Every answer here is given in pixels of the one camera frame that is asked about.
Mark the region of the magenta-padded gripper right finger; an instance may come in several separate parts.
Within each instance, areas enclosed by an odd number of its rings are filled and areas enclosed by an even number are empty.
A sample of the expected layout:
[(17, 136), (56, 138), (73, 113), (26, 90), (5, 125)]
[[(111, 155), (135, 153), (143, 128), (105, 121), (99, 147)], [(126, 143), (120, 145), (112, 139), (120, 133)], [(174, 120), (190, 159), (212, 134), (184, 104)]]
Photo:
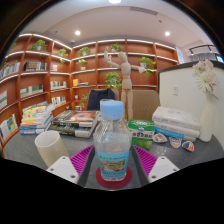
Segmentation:
[(179, 170), (179, 168), (167, 157), (156, 157), (139, 146), (133, 145), (131, 152), (136, 164), (139, 181), (142, 186), (173, 174)]

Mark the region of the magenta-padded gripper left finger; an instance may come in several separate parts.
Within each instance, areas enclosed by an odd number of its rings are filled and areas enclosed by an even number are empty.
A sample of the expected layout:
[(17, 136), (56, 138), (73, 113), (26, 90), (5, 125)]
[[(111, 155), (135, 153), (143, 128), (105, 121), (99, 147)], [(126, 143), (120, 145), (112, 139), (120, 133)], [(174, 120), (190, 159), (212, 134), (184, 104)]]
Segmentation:
[(71, 157), (60, 157), (47, 171), (79, 186), (85, 186), (94, 156), (95, 148), (91, 145)]

